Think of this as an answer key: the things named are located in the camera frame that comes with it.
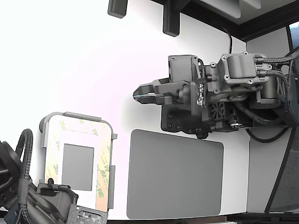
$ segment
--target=hex bolt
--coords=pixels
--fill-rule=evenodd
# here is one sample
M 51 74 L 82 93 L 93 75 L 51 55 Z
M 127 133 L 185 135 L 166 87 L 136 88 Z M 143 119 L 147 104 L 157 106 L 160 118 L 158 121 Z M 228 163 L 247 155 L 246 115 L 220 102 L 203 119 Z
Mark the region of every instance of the hex bolt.
M 216 68 L 217 64 L 215 62 L 210 63 L 211 68 Z

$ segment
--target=gray mouse pad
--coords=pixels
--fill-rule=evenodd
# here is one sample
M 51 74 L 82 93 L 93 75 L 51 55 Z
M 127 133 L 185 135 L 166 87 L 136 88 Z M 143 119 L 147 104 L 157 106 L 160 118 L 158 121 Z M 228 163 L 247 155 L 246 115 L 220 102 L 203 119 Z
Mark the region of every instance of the gray mouse pad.
M 131 134 L 127 216 L 216 216 L 221 209 L 223 145 L 169 134 Z

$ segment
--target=white backdrop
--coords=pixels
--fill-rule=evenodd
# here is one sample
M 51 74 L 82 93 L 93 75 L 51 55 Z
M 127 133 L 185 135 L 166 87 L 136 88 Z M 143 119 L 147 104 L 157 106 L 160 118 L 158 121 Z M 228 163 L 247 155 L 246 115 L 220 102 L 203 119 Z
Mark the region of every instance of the white backdrop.
M 183 14 L 180 35 L 165 35 L 163 6 L 149 0 L 129 0 L 123 19 L 107 8 L 108 0 L 0 1 L 0 139 L 15 148 L 23 129 L 33 131 L 30 174 L 38 184 L 44 169 L 40 120 L 65 111 L 102 117 L 118 134 L 109 219 L 127 219 L 130 134 L 137 128 L 162 132 L 161 107 L 135 102 L 133 91 L 168 76 L 168 55 L 217 62 L 228 51 L 228 37 Z M 234 52 L 245 48 L 234 39 Z M 213 133 L 209 140 L 224 144 L 221 214 L 245 212 L 249 137 Z

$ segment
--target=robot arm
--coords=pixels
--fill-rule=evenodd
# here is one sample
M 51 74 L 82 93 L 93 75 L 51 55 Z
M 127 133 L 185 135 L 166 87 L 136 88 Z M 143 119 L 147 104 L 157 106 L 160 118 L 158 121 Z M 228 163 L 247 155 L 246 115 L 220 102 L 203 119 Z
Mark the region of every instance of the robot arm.
M 193 55 L 169 56 L 169 78 L 140 85 L 133 98 L 162 105 L 161 128 L 204 139 L 213 131 L 256 126 L 297 126 L 299 108 L 293 60 L 262 54 L 223 54 L 204 65 Z M 288 74 L 281 67 L 289 65 Z

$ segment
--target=black sleeve cable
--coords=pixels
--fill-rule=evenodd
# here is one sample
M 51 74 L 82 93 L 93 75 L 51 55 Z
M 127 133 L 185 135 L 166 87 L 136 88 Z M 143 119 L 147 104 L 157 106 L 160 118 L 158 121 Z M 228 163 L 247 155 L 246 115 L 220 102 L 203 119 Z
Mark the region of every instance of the black sleeve cable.
M 276 141 L 277 139 L 279 139 L 280 137 L 282 137 L 286 131 L 288 130 L 289 128 L 288 127 L 285 127 L 278 135 L 276 135 L 275 137 L 273 138 L 270 138 L 270 139 L 260 139 L 258 137 L 256 137 L 251 131 L 250 129 L 246 129 L 246 132 L 247 134 L 252 138 L 254 139 L 255 141 L 258 141 L 260 143 L 270 143 L 270 142 L 274 142 Z
M 14 224 L 18 224 L 21 218 L 25 221 L 26 224 L 32 224 L 32 221 L 29 217 L 27 210 L 27 196 L 28 196 L 28 185 L 30 184 L 30 164 L 31 164 L 31 155 L 32 155 L 32 145 L 33 145 L 33 134 L 30 129 L 25 129 L 19 139 L 17 148 L 23 148 L 24 158 L 21 168 L 20 180 L 19 180 L 19 192 L 18 192 L 18 201 L 19 201 L 19 210 L 17 213 L 17 218 Z

